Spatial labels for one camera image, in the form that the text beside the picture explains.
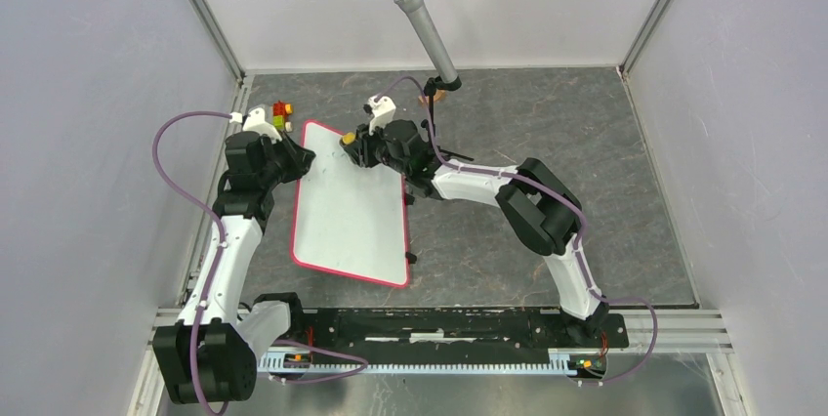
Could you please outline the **yellow eraser block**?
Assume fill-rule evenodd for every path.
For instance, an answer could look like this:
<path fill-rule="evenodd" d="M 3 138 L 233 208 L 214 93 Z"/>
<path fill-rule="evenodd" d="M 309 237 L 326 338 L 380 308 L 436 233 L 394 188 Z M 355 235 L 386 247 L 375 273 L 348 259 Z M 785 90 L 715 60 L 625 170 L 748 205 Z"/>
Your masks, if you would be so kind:
<path fill-rule="evenodd" d="M 343 146 L 350 145 L 350 144 L 354 143 L 355 141 L 356 141 L 356 134 L 355 133 L 346 133 L 341 138 L 341 144 Z"/>

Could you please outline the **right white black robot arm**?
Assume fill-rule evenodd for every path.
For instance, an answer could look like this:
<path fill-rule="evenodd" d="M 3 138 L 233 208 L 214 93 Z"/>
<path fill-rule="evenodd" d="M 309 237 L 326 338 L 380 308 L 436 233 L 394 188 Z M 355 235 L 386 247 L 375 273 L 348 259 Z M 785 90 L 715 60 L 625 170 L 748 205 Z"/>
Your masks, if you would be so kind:
<path fill-rule="evenodd" d="M 340 139 L 362 168 L 386 166 L 400 174 L 409 200 L 460 200 L 498 208 L 521 244 L 544 257 L 559 292 L 566 338 L 592 344 L 603 331 L 608 305 L 583 251 L 585 215 L 577 197 L 540 160 L 502 168 L 462 163 L 424 139 L 417 125 L 394 120 L 371 130 L 362 124 Z"/>

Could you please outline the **grey microphone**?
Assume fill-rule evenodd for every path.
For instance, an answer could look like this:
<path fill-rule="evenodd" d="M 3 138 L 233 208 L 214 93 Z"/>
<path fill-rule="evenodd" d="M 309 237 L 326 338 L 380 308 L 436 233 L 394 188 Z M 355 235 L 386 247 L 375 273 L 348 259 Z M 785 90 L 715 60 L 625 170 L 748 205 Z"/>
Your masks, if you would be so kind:
<path fill-rule="evenodd" d="M 457 91 L 462 86 L 461 79 L 436 30 L 425 0 L 393 1 L 409 19 L 437 72 L 437 77 L 427 80 L 423 90 L 424 96 L 433 96 L 436 90 Z M 430 118 L 434 118 L 434 104 L 429 102 L 426 106 Z"/>

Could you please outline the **pink framed whiteboard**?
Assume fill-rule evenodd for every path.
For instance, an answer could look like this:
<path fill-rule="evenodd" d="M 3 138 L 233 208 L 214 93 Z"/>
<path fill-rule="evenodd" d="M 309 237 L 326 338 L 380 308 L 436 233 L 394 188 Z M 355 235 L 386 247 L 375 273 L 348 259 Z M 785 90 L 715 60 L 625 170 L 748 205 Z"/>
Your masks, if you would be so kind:
<path fill-rule="evenodd" d="M 404 182 L 394 170 L 353 164 L 342 133 L 315 120 L 301 145 L 315 153 L 297 182 L 290 252 L 293 262 L 394 288 L 409 284 Z"/>

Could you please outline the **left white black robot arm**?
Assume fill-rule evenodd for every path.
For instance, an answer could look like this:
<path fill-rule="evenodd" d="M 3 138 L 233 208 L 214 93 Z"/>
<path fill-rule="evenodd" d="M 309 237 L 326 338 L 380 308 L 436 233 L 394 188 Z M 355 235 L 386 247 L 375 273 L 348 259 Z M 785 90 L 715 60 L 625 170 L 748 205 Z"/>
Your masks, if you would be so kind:
<path fill-rule="evenodd" d="M 270 345 L 295 345 L 307 332 L 294 293 L 264 295 L 245 317 L 238 309 L 274 206 L 272 192 L 303 178 L 315 154 L 286 135 L 243 131 L 227 138 L 225 158 L 228 167 L 208 211 L 213 225 L 203 270 L 176 321 L 158 328 L 152 340 L 172 402 L 206 409 L 248 399 Z"/>

